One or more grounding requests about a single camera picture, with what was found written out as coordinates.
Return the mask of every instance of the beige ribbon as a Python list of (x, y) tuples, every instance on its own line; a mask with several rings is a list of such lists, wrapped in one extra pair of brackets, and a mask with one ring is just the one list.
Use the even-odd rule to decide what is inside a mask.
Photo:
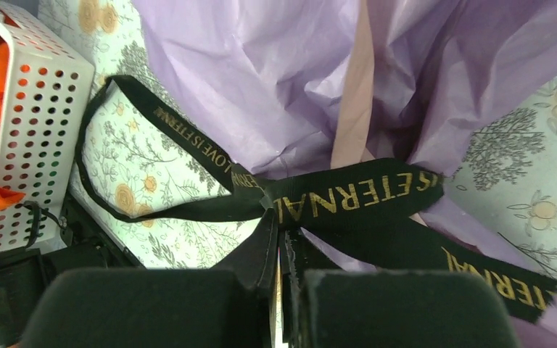
[[(360, 0), (353, 50), (344, 78), (337, 134), (330, 168), (373, 160), (366, 148), (371, 124), (374, 85), (374, 48), (367, 0)], [(419, 214), (411, 219), (426, 225)]]

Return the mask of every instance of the purple paper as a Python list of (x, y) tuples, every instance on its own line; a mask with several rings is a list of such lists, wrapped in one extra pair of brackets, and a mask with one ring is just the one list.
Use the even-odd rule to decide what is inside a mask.
[[(151, 68), (236, 162), (269, 178), (329, 168), (359, 1), (133, 2)], [(369, 0), (368, 9), (376, 157), (451, 175), (474, 130), (557, 75), (557, 0)], [(448, 198), (421, 217), (532, 268)], [(345, 269), (367, 267), (315, 243)], [(525, 347), (557, 347), (557, 306), (537, 326), (514, 325)]]

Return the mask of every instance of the black strap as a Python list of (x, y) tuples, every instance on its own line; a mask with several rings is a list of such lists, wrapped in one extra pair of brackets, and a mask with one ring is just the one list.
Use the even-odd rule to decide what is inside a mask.
[[(111, 82), (148, 121), (173, 139), (232, 193), (140, 217), (118, 212), (91, 185), (83, 161), (86, 128), (107, 98)], [(384, 158), (334, 170), (272, 181), (234, 164), (225, 151), (131, 76), (112, 76), (89, 103), (75, 148), (89, 196), (114, 218), (135, 223), (156, 218), (237, 221), (276, 212), (269, 231), (308, 228), (334, 248), (389, 269), (430, 269), (481, 276), (506, 301), (513, 316), (535, 322), (557, 291), (552, 278), (466, 249), (409, 217), (442, 195), (442, 177), (397, 159)], [(249, 244), (234, 253), (246, 254)]]

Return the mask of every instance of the perforated basket side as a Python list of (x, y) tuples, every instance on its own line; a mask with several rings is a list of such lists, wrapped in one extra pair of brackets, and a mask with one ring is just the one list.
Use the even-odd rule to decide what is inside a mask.
[[(15, 23), (4, 23), (4, 16)], [(0, 186), (23, 192), (59, 216), (94, 67), (19, 7), (0, 2), (0, 36), (9, 47), (0, 126)], [(31, 213), (0, 212), (0, 252), (26, 245)], [(43, 218), (38, 241), (58, 227)]]

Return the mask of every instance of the tablecloth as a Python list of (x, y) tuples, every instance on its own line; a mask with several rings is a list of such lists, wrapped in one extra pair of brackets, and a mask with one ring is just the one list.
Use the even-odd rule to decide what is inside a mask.
[[(147, 67), (139, 16), (129, 0), (41, 0), (39, 19), (95, 64), (94, 91), (107, 75), (131, 74), (178, 109)], [(121, 94), (111, 96), (89, 131), (85, 152), (93, 182), (125, 212), (137, 215), (193, 196), (225, 193)], [(116, 242), (148, 268), (209, 267), (257, 223), (125, 224), (90, 200), (75, 173), (71, 189)], [(511, 114), (476, 132), (446, 189), (493, 233), (557, 278), (557, 78)]]

